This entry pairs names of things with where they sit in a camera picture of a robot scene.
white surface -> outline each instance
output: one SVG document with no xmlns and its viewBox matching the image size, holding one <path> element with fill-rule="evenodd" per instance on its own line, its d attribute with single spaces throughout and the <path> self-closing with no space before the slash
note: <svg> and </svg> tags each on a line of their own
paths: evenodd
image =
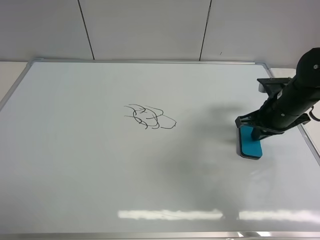
<svg viewBox="0 0 320 240">
<path fill-rule="evenodd" d="M 199 60 L 210 0 L 81 0 L 95 59 Z"/>
<path fill-rule="evenodd" d="M 77 0 L 1 0 L 0 59 L 92 60 Z"/>
<path fill-rule="evenodd" d="M 0 233 L 318 231 L 299 130 L 236 154 L 260 65 L 35 63 L 0 112 Z M 175 128 L 144 129 L 128 104 Z"/>
<path fill-rule="evenodd" d="M 26 62 L 0 61 L 0 101 L 26 67 Z"/>
<path fill-rule="evenodd" d="M 296 70 L 293 68 L 271 68 L 270 69 L 276 78 L 293 78 L 296 75 Z M 320 102 L 314 105 L 313 114 L 320 118 Z M 306 125 L 305 129 L 308 131 L 313 143 L 315 144 L 318 151 L 320 150 L 320 122 L 311 120 Z"/>
<path fill-rule="evenodd" d="M 212 0 L 202 61 L 295 68 L 320 45 L 319 0 Z"/>
</svg>

marker scribble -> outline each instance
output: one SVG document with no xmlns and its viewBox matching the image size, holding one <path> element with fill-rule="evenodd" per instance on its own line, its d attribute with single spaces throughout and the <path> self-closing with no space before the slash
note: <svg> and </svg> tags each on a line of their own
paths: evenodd
<svg viewBox="0 0 320 240">
<path fill-rule="evenodd" d="M 141 106 L 138 104 L 129 104 L 125 106 L 132 110 L 132 115 L 125 115 L 125 117 L 133 118 L 138 124 L 145 126 L 145 129 L 151 127 L 152 129 L 173 129 L 177 122 L 164 115 L 164 111 L 151 107 Z"/>
</svg>

